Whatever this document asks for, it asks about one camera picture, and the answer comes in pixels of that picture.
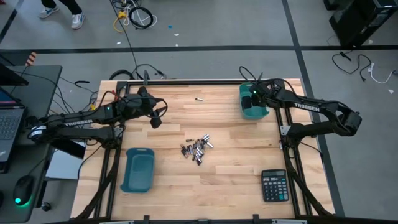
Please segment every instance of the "teal tray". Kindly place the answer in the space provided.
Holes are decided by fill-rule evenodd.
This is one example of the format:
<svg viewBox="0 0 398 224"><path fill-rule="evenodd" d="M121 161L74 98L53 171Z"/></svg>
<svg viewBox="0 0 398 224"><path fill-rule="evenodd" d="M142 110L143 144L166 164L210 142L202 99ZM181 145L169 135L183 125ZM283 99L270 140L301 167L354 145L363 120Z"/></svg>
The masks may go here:
<svg viewBox="0 0 398 224"><path fill-rule="evenodd" d="M127 150L126 155L126 172L120 189L127 193L147 192L154 179L154 151L147 148L131 148Z"/></svg>
<svg viewBox="0 0 398 224"><path fill-rule="evenodd" d="M266 107L260 106L252 106L249 109L242 108L242 97L251 96L251 92L249 91L252 83L243 83L239 86L239 106L241 107L242 117L243 119L248 120L259 120L269 114L268 109Z"/></svg>

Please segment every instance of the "black pants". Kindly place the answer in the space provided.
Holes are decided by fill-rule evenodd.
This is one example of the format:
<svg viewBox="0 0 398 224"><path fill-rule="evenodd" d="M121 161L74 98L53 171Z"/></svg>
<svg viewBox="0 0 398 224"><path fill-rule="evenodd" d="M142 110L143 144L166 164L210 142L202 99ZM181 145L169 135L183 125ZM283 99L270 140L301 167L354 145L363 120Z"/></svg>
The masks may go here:
<svg viewBox="0 0 398 224"><path fill-rule="evenodd" d="M77 15L81 13L81 9L75 0L60 0L60 2L62 2L62 4L64 4L70 10L72 15ZM42 0L42 4L44 7L48 7L51 9L57 6L54 0Z"/></svg>

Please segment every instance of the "pile of batteries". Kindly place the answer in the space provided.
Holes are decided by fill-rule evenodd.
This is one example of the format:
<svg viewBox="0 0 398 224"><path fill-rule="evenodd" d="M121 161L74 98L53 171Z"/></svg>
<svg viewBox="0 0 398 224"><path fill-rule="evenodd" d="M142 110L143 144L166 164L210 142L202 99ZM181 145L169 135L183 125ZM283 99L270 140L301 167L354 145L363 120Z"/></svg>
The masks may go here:
<svg viewBox="0 0 398 224"><path fill-rule="evenodd" d="M185 147L181 144L181 153L184 155L185 158L188 158L192 155L192 161L196 161L198 166L202 163L202 157L205 155L206 145L210 148L213 148L213 145L209 142L210 136L207 134L201 139L187 139L186 142L195 141L192 145L188 145Z"/></svg>

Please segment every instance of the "desk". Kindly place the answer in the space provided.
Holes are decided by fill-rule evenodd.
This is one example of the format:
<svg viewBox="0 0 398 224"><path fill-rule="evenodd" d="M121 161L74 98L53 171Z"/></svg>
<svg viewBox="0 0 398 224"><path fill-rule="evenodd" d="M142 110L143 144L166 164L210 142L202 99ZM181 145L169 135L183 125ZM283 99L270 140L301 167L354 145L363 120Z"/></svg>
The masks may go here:
<svg viewBox="0 0 398 224"><path fill-rule="evenodd" d="M9 67L11 70L22 72L25 66ZM48 78L55 83L58 82L62 71L59 65L32 66L26 69L26 73ZM46 116L51 105L55 86L42 78L24 75L28 86L17 86L13 96L22 100L28 107L28 116ZM4 86L11 91L12 86ZM0 191L4 193L4 201L0 207L0 223L27 222L32 214L33 208L39 200L39 192L42 188L43 179L47 171L48 162L52 154L49 144L33 146L17 146L12 150L11 163L7 174L0 174ZM28 172L43 158L46 160L36 167L31 173L34 176L34 187L32 198L27 206L18 207L12 197L14 186L18 179Z"/></svg>
<svg viewBox="0 0 398 224"><path fill-rule="evenodd" d="M303 95L299 79L288 79L298 95ZM99 97L115 90L117 81L102 81ZM279 149L279 130L275 111L259 121L248 121L239 111L239 85L149 85L148 92L165 98L169 110L163 124L152 129L149 118L126 123L118 179L114 193L112 220L196 220L293 218L292 201L265 203L262 199L260 174L264 169L285 169ZM135 93L138 86L131 89ZM105 98L105 103L113 99ZM294 122L311 122L308 111L291 109ZM215 146L208 149L201 166L186 159L180 144L186 139L210 135ZM303 142L317 146L314 138ZM132 147L149 147L155 151L155 177L152 189L145 194L126 194L119 186L126 168L126 151ZM95 146L87 150L90 155ZM334 212L325 172L319 153L307 146L299 147L307 186L320 203ZM104 151L99 151L83 166L71 217L77 216L98 188ZM296 186L300 211L304 214L300 189ZM101 216L107 202L107 192Z"/></svg>

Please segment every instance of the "laptop keyboard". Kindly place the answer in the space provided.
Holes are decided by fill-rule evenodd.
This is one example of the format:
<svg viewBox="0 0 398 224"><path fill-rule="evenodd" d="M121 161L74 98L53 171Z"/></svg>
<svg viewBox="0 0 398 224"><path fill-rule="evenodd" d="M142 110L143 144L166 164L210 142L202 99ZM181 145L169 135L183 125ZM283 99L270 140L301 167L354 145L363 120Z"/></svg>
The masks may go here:
<svg viewBox="0 0 398 224"><path fill-rule="evenodd" d="M18 129L20 116L0 116L0 140L12 139Z"/></svg>

